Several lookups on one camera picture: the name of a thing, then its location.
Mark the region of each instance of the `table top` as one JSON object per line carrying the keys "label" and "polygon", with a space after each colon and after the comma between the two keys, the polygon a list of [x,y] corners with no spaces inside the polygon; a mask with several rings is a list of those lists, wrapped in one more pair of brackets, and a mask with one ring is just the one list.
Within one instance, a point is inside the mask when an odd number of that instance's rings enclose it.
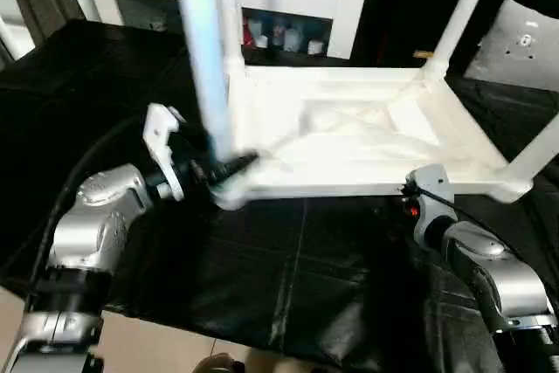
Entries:
{"label": "table top", "polygon": [[[556,93],[448,81],[505,157],[559,109]],[[0,73],[4,286],[24,292],[68,170],[93,139],[151,101],[199,123],[179,36],[74,22]],[[87,174],[145,155],[134,128]],[[457,199],[554,289],[558,186],[552,162],[518,203]],[[394,197],[256,201],[235,212],[194,198],[161,206],[132,227],[108,308],[344,369],[499,371],[472,296],[412,243]]]}

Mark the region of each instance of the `metal bracket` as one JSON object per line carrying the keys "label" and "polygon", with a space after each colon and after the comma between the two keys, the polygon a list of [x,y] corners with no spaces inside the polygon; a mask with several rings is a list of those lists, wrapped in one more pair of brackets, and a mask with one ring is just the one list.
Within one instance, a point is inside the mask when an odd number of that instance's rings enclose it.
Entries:
{"label": "metal bracket", "polygon": [[143,128],[143,140],[149,150],[151,158],[157,163],[169,184],[173,198],[181,201],[184,198],[183,187],[173,170],[172,150],[169,145],[169,135],[179,129],[179,122],[183,117],[173,108],[161,104],[149,104],[146,123]]}
{"label": "metal bracket", "polygon": [[[37,371],[57,371],[76,373],[83,371],[86,353],[29,353],[25,348],[32,342],[46,345],[68,344],[89,346],[99,342],[103,319],[99,316],[72,312],[35,312],[24,315],[11,348],[3,373],[32,373]],[[34,360],[40,363],[29,365]]]}
{"label": "metal bracket", "polygon": [[[407,181],[451,203],[454,202],[454,192],[443,165],[432,164],[416,169],[407,176]],[[413,238],[422,248],[429,249],[425,243],[425,231],[429,224],[440,216],[448,216],[457,221],[458,217],[453,209],[423,194],[418,197],[418,203],[419,220],[413,231]]]}

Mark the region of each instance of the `tiled floor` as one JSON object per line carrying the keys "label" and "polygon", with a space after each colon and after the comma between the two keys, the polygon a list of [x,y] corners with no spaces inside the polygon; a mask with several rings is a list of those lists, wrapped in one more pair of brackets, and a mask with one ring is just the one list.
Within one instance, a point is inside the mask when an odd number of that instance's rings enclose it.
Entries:
{"label": "tiled floor", "polygon": [[[23,302],[0,288],[0,364],[3,363],[21,320]],[[215,340],[180,329],[104,313],[100,346],[105,373],[190,373],[210,354],[228,353],[245,362],[246,373],[310,373],[311,363],[272,352]]]}

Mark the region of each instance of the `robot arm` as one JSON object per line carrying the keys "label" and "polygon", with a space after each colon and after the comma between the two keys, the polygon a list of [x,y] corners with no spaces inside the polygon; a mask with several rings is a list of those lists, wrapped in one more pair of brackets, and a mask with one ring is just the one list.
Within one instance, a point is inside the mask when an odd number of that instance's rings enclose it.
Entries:
{"label": "robot arm", "polygon": [[156,202],[180,201],[191,187],[221,183],[257,158],[246,155],[211,168],[188,156],[173,162],[168,141],[180,120],[172,108],[149,106],[143,137],[158,165],[154,174],[143,176],[126,164],[79,187],[56,226],[47,267],[3,373],[102,371],[102,360],[89,347],[99,342],[101,311],[130,225]]}
{"label": "robot arm", "polygon": [[559,371],[557,319],[535,271],[490,231],[458,221],[442,166],[412,172],[404,194],[418,205],[414,239],[468,285],[507,373]]}

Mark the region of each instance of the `wrinkled black fabric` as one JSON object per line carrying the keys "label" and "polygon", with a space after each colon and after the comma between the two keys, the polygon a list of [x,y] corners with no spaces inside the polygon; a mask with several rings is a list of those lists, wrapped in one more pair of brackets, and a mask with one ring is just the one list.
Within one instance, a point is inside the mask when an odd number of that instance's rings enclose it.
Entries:
{"label": "wrinkled black fabric", "polygon": [[[94,138],[152,100],[197,124],[188,63],[179,37],[74,23],[0,73],[0,164],[11,198],[3,208],[4,285],[24,292],[35,226]],[[449,83],[506,157],[559,111],[556,93]],[[140,132],[123,135],[89,172],[141,164]],[[558,174],[550,164],[515,204],[457,199],[553,291]],[[394,197],[256,201],[236,212],[193,198],[158,207],[131,229],[108,307],[345,370],[500,371],[476,302],[436,255],[414,245]]]}

